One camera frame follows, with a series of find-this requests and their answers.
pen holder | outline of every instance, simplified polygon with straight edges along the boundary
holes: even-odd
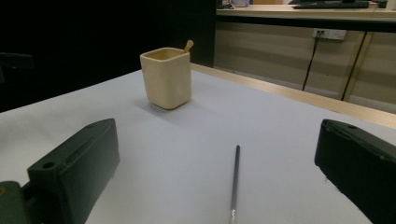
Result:
[[[182,49],[155,49],[140,55],[148,100],[174,109],[191,98],[190,53]]]

power socket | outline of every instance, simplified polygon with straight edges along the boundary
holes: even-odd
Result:
[[[320,38],[327,39],[327,37],[329,35],[329,30],[328,29],[315,28],[314,29],[314,33],[312,34],[312,36],[313,37],[317,37],[318,36],[318,32],[321,32]]]
[[[347,31],[346,30],[330,30],[327,38],[329,39],[336,39],[336,40],[343,40],[346,37]]]

black pen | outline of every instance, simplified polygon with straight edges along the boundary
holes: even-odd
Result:
[[[238,188],[239,154],[241,147],[236,146],[235,167],[233,168],[233,196],[231,199],[231,224],[235,223],[236,194]]]

square cup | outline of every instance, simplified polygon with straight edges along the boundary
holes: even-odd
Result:
[[[148,100],[174,109],[191,98],[190,53],[182,49],[155,49],[140,55]]]

black object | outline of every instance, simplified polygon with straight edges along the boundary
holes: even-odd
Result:
[[[306,69],[302,91],[305,90],[306,82],[308,81],[309,78],[309,72],[311,71],[312,62],[314,61],[315,52],[317,51],[318,43],[322,34],[323,32],[317,31],[317,35],[315,36],[314,49],[312,50],[311,60],[309,61],[308,68]]]
[[[241,147],[236,146],[235,151],[235,164],[233,168],[233,194],[231,198],[231,224],[235,223],[236,213],[236,196],[238,194],[238,176],[239,176],[239,158],[241,154]]]
[[[218,5],[218,9],[233,9],[232,4]]]
[[[84,127],[29,167],[23,188],[0,182],[0,223],[85,223],[119,163],[115,120]]]
[[[28,68],[35,67],[32,55],[17,53],[0,53],[0,84],[5,82],[2,66],[11,68]]]
[[[315,165],[373,223],[396,223],[396,146],[358,127],[325,119]]]
[[[294,6],[294,9],[326,9],[326,8],[367,8],[369,6],[368,1],[357,1],[357,2],[312,2],[303,3]]]
[[[375,2],[379,8],[386,8],[388,0],[374,0],[373,2]]]

